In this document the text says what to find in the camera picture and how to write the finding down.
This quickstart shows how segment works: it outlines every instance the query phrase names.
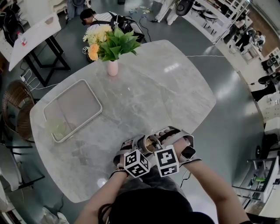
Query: flower vase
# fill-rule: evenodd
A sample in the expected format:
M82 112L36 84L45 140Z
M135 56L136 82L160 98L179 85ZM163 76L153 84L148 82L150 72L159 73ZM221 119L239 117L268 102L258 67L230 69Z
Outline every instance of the flower vase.
M119 72L118 61L109 61L107 65L107 71L110 76L116 76Z

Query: gray marble tabletop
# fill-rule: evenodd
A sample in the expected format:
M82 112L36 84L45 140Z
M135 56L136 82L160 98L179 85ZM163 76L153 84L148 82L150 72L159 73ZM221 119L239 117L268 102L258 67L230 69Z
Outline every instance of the gray marble tabletop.
M30 112L41 159L60 190L75 203L90 199L108 179L123 141L166 126L192 133L216 103L200 72L169 41L146 43L136 51L137 56L121 55L115 77L107 74L106 63L100 60L75 72ZM103 112L66 141L56 143L43 109L80 79L88 82Z

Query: watch face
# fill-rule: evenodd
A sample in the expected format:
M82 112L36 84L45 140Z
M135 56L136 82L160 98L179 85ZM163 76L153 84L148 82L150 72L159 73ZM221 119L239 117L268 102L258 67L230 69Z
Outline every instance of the watch face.
M193 155L196 153L195 149L187 146L182 152L181 155L185 157L185 159L191 159Z

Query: orange flower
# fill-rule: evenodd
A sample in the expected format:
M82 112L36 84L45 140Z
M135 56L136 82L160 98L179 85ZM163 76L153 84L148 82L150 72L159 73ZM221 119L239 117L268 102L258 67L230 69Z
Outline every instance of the orange flower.
M97 54L98 50L99 50L98 44L91 45L91 47L88 51L88 55L91 60L96 61L98 59L98 54Z

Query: gray floor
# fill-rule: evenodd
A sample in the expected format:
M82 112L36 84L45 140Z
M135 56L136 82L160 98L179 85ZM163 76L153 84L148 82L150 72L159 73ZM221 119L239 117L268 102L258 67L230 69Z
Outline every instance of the gray floor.
M146 14L149 20L159 11L160 4L151 0L126 0L124 6L116 4L116 0L94 0L94 10L102 13L114 11L118 14L128 15L128 11L144 5L150 7L152 14ZM138 10L132 17L139 20L142 13ZM64 27L65 18L60 17L61 25ZM218 55L222 54L212 43L196 28L183 18L178 18L172 26L168 26L163 20L159 23L148 22L142 19L142 24L150 31L153 41L167 39L177 46L186 56ZM88 63L82 54L84 43L83 34L86 27L81 25L77 17L61 30L56 40L63 48L64 58L71 67L71 71L55 72L49 84L59 83L75 71L86 66ZM42 44L36 49L37 54L41 51ZM45 47L39 55L42 62L53 60L53 55L48 47ZM256 112L253 99L238 74L230 63L223 57L190 57L192 63L198 68L205 80L208 82L217 104L206 117L203 123L195 130L195 147L198 155L217 173L223 176L229 183L238 178L246 166L246 160L254 158L255 148L260 144L263 135L263 125L260 116ZM2 91L12 80L19 79L22 70L19 65L12 72L3 77ZM35 98L41 98L49 89L34 90ZM15 145L26 144L14 137ZM42 215L42 206L47 206L52 212L57 212L62 206L62 192L58 189L51 177L48 175L36 148L24 151L25 156L19 159L23 161L23 177L26 181L35 179L43 173L46 178L35 183L33 190L24 189L24 202L20 191L9 193L11 201L14 202L20 214L27 223L38 223ZM184 170L173 178L180 183ZM183 185L187 196L203 194L197 182L192 178ZM61 211L73 223L86 202L72 203L63 197Z

